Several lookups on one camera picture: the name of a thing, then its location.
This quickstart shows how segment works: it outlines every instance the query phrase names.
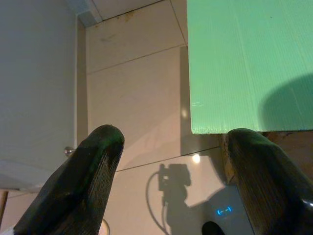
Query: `green corrugated plastic sheet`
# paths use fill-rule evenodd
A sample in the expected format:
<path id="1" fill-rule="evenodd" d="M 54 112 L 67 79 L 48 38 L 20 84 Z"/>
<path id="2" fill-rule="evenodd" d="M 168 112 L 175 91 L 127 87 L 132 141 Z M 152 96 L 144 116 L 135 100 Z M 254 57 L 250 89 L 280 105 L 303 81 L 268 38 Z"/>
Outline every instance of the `green corrugated plastic sheet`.
<path id="1" fill-rule="evenodd" d="M 188 0 L 194 134 L 313 129 L 313 0 Z"/>

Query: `white wall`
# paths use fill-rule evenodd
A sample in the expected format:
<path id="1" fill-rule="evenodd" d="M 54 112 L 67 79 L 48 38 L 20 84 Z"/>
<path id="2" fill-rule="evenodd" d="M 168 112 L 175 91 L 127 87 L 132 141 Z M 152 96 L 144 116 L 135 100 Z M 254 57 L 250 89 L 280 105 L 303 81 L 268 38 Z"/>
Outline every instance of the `white wall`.
<path id="1" fill-rule="evenodd" d="M 75 21 L 65 0 L 0 1 L 0 188 L 44 183 L 74 145 Z"/>

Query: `green foam board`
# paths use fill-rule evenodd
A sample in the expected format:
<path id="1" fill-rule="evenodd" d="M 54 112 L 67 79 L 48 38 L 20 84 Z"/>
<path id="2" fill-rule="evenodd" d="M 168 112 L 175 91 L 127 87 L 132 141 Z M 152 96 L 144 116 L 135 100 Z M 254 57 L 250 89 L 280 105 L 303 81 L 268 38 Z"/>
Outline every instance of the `green foam board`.
<path id="1" fill-rule="evenodd" d="M 194 134 L 313 129 L 313 1 L 188 0 Z"/>

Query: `tiled floor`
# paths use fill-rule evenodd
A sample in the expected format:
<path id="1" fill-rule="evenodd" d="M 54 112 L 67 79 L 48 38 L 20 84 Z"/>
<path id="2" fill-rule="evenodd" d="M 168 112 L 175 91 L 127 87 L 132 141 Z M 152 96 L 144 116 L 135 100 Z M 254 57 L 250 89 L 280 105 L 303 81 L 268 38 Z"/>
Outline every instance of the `tiled floor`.
<path id="1" fill-rule="evenodd" d="M 87 65 L 89 132 L 112 124 L 125 136 L 105 211 L 111 234 L 199 235 L 208 220 L 251 234 L 236 188 L 223 184 L 217 136 L 190 130 L 186 1 L 88 28 Z"/>

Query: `black shoe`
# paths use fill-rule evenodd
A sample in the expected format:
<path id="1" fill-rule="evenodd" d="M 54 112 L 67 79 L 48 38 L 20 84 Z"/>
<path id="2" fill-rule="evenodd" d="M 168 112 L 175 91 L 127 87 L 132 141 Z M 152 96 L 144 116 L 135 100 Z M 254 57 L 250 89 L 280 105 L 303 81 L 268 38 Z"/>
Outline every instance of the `black shoe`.
<path id="1" fill-rule="evenodd" d="M 202 226 L 202 235 L 225 235 L 221 228 L 214 222 L 206 222 Z"/>

